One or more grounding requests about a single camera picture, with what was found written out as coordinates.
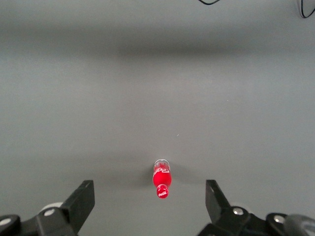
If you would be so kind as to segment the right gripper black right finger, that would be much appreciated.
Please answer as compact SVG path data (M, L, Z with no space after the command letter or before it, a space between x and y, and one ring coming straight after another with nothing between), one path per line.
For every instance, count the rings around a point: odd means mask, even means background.
M241 206L229 203L215 180L206 181L205 204L211 223L200 236L284 236L283 213L270 213L260 219Z

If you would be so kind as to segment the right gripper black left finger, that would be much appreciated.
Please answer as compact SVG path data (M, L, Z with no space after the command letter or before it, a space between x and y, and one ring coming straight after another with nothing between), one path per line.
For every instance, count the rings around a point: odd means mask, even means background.
M37 215L22 221L19 215L0 217L2 236L77 236L95 206L92 180L83 181L64 201L45 206Z

